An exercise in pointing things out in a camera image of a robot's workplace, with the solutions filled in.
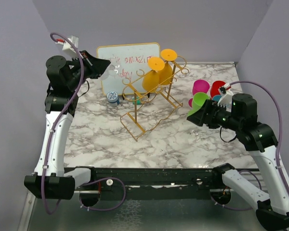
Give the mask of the clear wine glass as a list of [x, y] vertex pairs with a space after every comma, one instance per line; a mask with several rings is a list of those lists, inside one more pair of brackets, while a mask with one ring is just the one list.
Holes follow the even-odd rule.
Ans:
[[99, 77], [100, 81], [107, 79], [108, 77], [115, 77], [120, 69], [120, 59], [117, 56], [109, 58], [110, 65], [106, 68], [105, 72]]
[[193, 128], [190, 130], [190, 134], [194, 136], [202, 136], [202, 129], [201, 128]]

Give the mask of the green wine glass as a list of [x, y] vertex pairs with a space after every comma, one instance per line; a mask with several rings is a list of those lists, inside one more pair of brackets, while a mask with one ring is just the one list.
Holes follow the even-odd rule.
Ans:
[[187, 116], [190, 116], [194, 114], [195, 112], [199, 111], [200, 108], [205, 103], [205, 101], [209, 99], [210, 97], [206, 93], [203, 93], [203, 92], [196, 93], [192, 99], [192, 109], [187, 113]]

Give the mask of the teal wine glass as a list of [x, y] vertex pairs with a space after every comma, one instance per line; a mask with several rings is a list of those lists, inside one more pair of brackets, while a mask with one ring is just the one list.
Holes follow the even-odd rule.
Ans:
[[218, 102], [221, 98], [222, 98], [222, 95], [215, 95], [212, 97], [212, 100]]

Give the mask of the pink wine glass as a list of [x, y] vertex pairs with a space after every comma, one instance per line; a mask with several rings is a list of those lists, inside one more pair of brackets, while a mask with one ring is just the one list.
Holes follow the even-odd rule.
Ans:
[[[210, 89], [209, 82], [207, 82], [206, 80], [199, 79], [196, 80], [193, 84], [192, 94], [193, 96], [198, 92], [203, 92], [207, 94], [209, 89]], [[191, 98], [188, 102], [190, 107], [192, 107], [192, 99], [193, 98]]]

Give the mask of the red wine glass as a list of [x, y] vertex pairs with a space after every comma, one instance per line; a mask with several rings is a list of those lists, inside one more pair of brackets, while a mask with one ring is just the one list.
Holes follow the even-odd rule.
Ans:
[[219, 88], [224, 86], [226, 83], [221, 80], [214, 81], [211, 90], [210, 90], [210, 97], [213, 98], [215, 95], [220, 95]]

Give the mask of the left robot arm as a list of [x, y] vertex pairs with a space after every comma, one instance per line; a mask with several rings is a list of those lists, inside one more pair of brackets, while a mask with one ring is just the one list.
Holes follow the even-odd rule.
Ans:
[[67, 135], [78, 104], [77, 91], [86, 79], [100, 78], [111, 62], [80, 52], [81, 60], [67, 60], [61, 55], [46, 61], [49, 87], [45, 99], [46, 129], [38, 163], [24, 186], [37, 198], [69, 200], [74, 190], [83, 186], [91, 190], [97, 178], [87, 168], [65, 173], [64, 154]]

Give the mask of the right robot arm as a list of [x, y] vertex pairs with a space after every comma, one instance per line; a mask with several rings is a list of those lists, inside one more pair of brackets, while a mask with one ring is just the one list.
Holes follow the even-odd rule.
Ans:
[[286, 173], [279, 173], [281, 158], [276, 156], [278, 142], [273, 130], [257, 119], [257, 102], [244, 93], [232, 97], [230, 111], [216, 101], [206, 100], [200, 109], [187, 114], [187, 120], [197, 126], [234, 131], [256, 163], [267, 191], [263, 192], [250, 183], [230, 164], [214, 168], [212, 184], [216, 188], [228, 186], [239, 194], [267, 231], [285, 230], [289, 228], [289, 187], [284, 183], [289, 183], [289, 177]]

